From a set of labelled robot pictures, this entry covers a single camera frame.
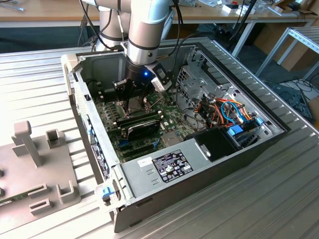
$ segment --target motherboard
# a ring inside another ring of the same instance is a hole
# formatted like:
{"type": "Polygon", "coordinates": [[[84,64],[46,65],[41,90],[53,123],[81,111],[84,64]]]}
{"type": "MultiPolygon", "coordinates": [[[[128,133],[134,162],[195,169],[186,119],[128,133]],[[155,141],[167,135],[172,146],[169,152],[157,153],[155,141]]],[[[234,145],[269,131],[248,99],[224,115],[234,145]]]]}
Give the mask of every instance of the motherboard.
{"type": "Polygon", "coordinates": [[[122,163],[178,144],[198,128],[196,123],[186,120],[169,93],[149,95],[144,99],[144,106],[138,98],[132,98],[128,113],[119,101],[96,98],[94,102],[122,163]]]}

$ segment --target black wire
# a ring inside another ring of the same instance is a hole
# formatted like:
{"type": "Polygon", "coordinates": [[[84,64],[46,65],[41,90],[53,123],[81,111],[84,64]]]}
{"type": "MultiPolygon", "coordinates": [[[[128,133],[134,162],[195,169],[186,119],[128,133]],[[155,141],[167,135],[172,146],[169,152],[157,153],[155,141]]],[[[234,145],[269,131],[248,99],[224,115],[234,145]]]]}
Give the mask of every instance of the black wire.
{"type": "Polygon", "coordinates": [[[184,111],[182,111],[182,110],[180,109],[180,107],[178,106],[178,103],[177,103],[178,97],[177,97],[177,96],[178,96],[178,90],[179,90],[180,84],[181,84],[181,81],[179,82],[178,87],[177,87],[177,89],[176,89],[176,98],[175,98],[176,107],[178,108],[179,111],[181,111],[181,112],[182,112],[184,115],[186,115],[187,117],[189,117],[189,118],[191,118],[191,119],[193,119],[193,120],[196,120],[196,121],[202,123],[203,125],[205,125],[205,123],[204,123],[203,121],[201,121],[201,120],[199,120],[199,119],[196,119],[195,117],[186,114],[186,113],[185,113],[184,111]]]}
{"type": "Polygon", "coordinates": [[[93,43],[92,48],[91,48],[91,52],[93,52],[94,47],[96,46],[96,43],[97,43],[97,42],[98,42],[98,41],[96,40],[96,41],[93,43]]]}
{"type": "Polygon", "coordinates": [[[80,46],[80,41],[82,40],[83,30],[84,28],[81,28],[81,32],[80,32],[80,36],[79,36],[78,44],[77,44],[78,47],[80,46]]]}
{"type": "MultiPolygon", "coordinates": [[[[110,25],[111,19],[112,19],[112,9],[110,10],[108,23],[102,28],[102,30],[100,30],[99,35],[101,35],[102,32],[110,25]]],[[[93,49],[94,49],[94,47],[95,47],[95,45],[97,43],[97,38],[96,38],[96,40],[93,40],[93,41],[92,41],[92,38],[88,39],[85,43],[83,43],[82,46],[85,46],[86,44],[91,43],[91,42],[94,43],[93,46],[92,46],[92,50],[91,50],[91,52],[93,52],[93,49]]]]}
{"type": "Polygon", "coordinates": [[[179,49],[180,49],[180,47],[182,46],[182,44],[183,44],[187,39],[189,39],[190,37],[197,36],[197,35],[202,35],[202,34],[213,34],[213,32],[210,32],[210,31],[195,32],[195,33],[192,33],[191,35],[185,37],[185,38],[179,43],[179,45],[178,45],[178,47],[177,47],[177,50],[176,50],[176,52],[175,52],[175,56],[174,56],[174,63],[173,63],[172,72],[174,72],[174,69],[175,69],[175,66],[176,66],[177,55],[178,55],[179,49]]]}
{"type": "Polygon", "coordinates": [[[119,25],[120,25],[120,29],[121,29],[121,33],[122,33],[122,41],[124,41],[124,32],[122,32],[123,26],[121,23],[121,16],[120,16],[119,11],[117,11],[117,12],[118,12],[118,18],[119,18],[119,25]]]}
{"type": "MultiPolygon", "coordinates": [[[[177,8],[177,7],[179,8],[179,6],[178,6],[178,1],[174,0],[173,2],[174,2],[174,4],[176,5],[176,8],[177,8]]],[[[173,51],[172,51],[170,54],[168,54],[168,56],[171,56],[172,54],[174,54],[175,50],[177,49],[178,43],[179,43],[180,28],[181,28],[181,26],[180,26],[180,23],[181,23],[181,15],[178,13],[178,11],[177,11],[177,17],[178,17],[177,42],[176,42],[176,44],[175,44],[175,47],[174,47],[173,51]]]]}
{"type": "Polygon", "coordinates": [[[102,28],[102,30],[100,30],[99,35],[101,35],[101,33],[110,25],[110,23],[111,23],[111,18],[112,18],[112,9],[110,10],[109,21],[108,21],[108,23],[102,28]]]}
{"type": "Polygon", "coordinates": [[[181,11],[180,11],[180,8],[179,8],[179,5],[178,5],[178,1],[179,1],[179,0],[173,0],[174,4],[175,4],[175,6],[176,6],[176,12],[177,12],[177,14],[179,14],[179,16],[180,16],[180,23],[181,23],[182,25],[184,25],[183,17],[182,17],[182,15],[181,15],[181,11]]]}
{"type": "Polygon", "coordinates": [[[94,25],[93,25],[93,23],[92,23],[92,21],[91,21],[89,15],[88,15],[88,13],[85,11],[85,8],[84,8],[84,5],[83,5],[83,3],[82,3],[82,0],[79,0],[79,2],[80,2],[80,5],[81,5],[81,8],[82,8],[82,11],[83,11],[83,13],[84,13],[86,19],[88,20],[88,23],[90,24],[90,27],[92,28],[93,33],[95,34],[95,36],[100,40],[100,42],[101,42],[107,49],[112,50],[112,48],[109,47],[107,44],[105,44],[104,41],[101,39],[101,37],[96,33],[96,31],[95,31],[95,29],[94,29],[94,25]]]}
{"type": "MultiPolygon", "coordinates": [[[[89,11],[89,5],[88,4],[86,4],[85,11],[86,12],[89,11]]],[[[82,35],[83,35],[83,31],[84,31],[84,27],[81,28],[81,32],[80,32],[80,36],[79,36],[78,44],[77,44],[78,47],[80,46],[80,41],[82,40],[81,38],[82,38],[82,35]]]]}
{"type": "Polygon", "coordinates": [[[238,17],[237,22],[236,22],[236,24],[235,24],[235,27],[234,27],[234,31],[233,31],[233,32],[235,32],[235,31],[236,31],[236,28],[237,28],[237,25],[238,25],[238,22],[239,22],[239,19],[240,19],[241,13],[242,13],[243,8],[244,8],[244,4],[245,4],[245,1],[243,1],[243,4],[241,5],[240,14],[239,14],[239,17],[238,17]]]}
{"type": "Polygon", "coordinates": [[[298,87],[298,89],[300,91],[303,91],[303,92],[311,92],[311,91],[316,91],[317,93],[319,93],[319,90],[314,86],[314,84],[311,82],[311,80],[313,79],[313,77],[315,77],[316,75],[312,76],[312,78],[308,81],[308,80],[305,80],[305,79],[299,79],[298,77],[294,76],[292,80],[288,80],[288,81],[283,81],[282,83],[285,83],[288,87],[291,88],[291,86],[289,86],[287,83],[294,83],[295,86],[298,87]],[[308,88],[310,88],[310,90],[305,90],[305,89],[302,89],[301,86],[306,86],[308,88]]]}

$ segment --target gray floor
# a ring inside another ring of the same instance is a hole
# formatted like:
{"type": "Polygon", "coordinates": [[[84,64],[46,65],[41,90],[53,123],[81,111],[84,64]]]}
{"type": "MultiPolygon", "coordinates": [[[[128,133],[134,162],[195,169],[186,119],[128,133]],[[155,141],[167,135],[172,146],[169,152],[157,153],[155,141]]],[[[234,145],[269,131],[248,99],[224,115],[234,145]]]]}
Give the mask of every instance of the gray floor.
{"type": "MultiPolygon", "coordinates": [[[[211,31],[212,25],[201,24],[199,31],[211,31]]],[[[0,53],[34,51],[46,49],[58,49],[66,47],[76,47],[79,38],[78,27],[39,27],[39,28],[0,28],[0,53]]],[[[226,45],[227,41],[222,37],[209,36],[211,39],[217,40],[222,45],[226,45]]],[[[87,32],[81,42],[87,40],[87,32]]],[[[255,73],[264,59],[267,57],[256,46],[244,46],[238,58],[255,73]]],[[[294,76],[302,78],[311,68],[297,72],[288,72],[283,67],[278,66],[272,61],[270,66],[260,76],[262,80],[280,83],[291,80],[294,76]]]]}

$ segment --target slotted metal table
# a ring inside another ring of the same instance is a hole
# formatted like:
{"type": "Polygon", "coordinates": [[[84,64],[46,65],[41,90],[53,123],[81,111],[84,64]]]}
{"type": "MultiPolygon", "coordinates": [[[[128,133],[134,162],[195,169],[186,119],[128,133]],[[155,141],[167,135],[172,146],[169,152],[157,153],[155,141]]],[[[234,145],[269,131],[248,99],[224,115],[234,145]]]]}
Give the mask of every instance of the slotted metal table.
{"type": "MultiPolygon", "coordinates": [[[[256,76],[259,76],[262,73],[262,71],[269,65],[271,60],[277,54],[279,48],[285,43],[289,36],[292,36],[294,38],[294,41],[291,43],[291,45],[287,48],[282,57],[279,59],[279,61],[277,62],[278,65],[282,64],[282,62],[289,55],[289,53],[298,41],[301,42],[303,45],[309,47],[317,54],[319,54],[319,27],[288,27],[283,33],[283,35],[280,37],[274,48],[271,50],[263,64],[256,72],[256,76]]],[[[304,78],[307,79],[318,67],[319,61],[310,69],[310,71],[304,76],[304,78]]]]}
{"type": "MultiPolygon", "coordinates": [[[[0,235],[1,239],[318,237],[319,132],[218,43],[208,38],[187,42],[207,47],[291,132],[248,167],[114,234],[109,214],[99,211],[93,195],[96,181],[68,102],[60,64],[61,55],[90,48],[0,55],[0,144],[10,143],[10,128],[19,120],[30,121],[31,136],[52,128],[63,131],[82,197],[80,203],[0,235]]],[[[214,67],[209,71],[223,81],[224,76],[214,67]]]]}

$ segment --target power supply label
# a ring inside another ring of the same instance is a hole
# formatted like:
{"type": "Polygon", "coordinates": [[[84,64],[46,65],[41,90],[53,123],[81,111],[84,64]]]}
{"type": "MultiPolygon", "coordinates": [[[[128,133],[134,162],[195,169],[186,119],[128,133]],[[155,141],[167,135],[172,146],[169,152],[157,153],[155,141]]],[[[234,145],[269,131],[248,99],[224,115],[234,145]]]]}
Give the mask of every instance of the power supply label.
{"type": "Polygon", "coordinates": [[[165,183],[193,171],[192,167],[180,150],[168,153],[162,157],[153,159],[152,161],[158,170],[160,177],[165,183]]]}

